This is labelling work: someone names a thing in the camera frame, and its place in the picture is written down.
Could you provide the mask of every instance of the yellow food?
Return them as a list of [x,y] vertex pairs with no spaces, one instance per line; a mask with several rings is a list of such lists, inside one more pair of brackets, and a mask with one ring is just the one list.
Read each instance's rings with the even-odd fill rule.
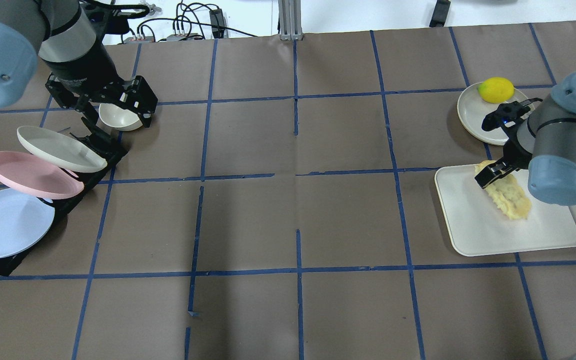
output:
[[[493,163],[492,160],[486,160],[476,164],[475,174],[480,173],[484,167]],[[511,220],[528,219],[532,203],[526,197],[526,193],[519,186],[513,174],[509,173],[505,177],[499,178],[488,185],[485,191],[492,198],[496,207]]]
[[512,98],[515,86],[505,77],[490,77],[477,87],[477,91],[484,101],[501,104]]

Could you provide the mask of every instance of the white tray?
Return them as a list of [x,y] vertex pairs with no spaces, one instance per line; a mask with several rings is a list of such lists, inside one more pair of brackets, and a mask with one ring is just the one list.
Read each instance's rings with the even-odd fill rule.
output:
[[528,219],[510,220],[475,180],[475,165],[443,167],[434,175],[453,248],[481,256],[576,247],[576,206],[535,199],[526,186],[528,171],[512,173],[532,203]]

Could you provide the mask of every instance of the power adapter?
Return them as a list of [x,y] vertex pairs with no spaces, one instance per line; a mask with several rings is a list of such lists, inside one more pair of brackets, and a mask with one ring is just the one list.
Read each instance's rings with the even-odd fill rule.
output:
[[434,5],[434,11],[432,12],[429,26],[431,28],[443,27],[446,23],[446,18],[448,17],[448,9],[450,9],[450,0],[437,0],[437,3]]
[[223,39],[226,29],[226,19],[222,9],[210,10],[210,25],[212,25],[212,36],[215,39]]

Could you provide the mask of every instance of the electrical outlet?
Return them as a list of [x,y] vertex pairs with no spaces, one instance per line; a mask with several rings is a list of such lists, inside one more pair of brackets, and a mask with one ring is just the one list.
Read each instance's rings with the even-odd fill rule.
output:
[[196,32],[191,32],[190,34],[172,34],[166,38],[166,42],[169,41],[182,41],[182,39],[186,40],[199,40],[201,39],[201,35]]
[[129,38],[123,39],[124,44],[139,44],[139,43],[154,43],[155,38],[153,36],[146,36],[143,38],[133,38],[132,36]]

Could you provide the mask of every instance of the lemon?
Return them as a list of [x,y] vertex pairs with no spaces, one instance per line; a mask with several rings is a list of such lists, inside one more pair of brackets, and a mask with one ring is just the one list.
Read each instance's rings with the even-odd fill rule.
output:
[[491,77],[482,82],[477,87],[477,91],[483,100],[493,104],[501,104],[512,98],[515,87],[505,77]]

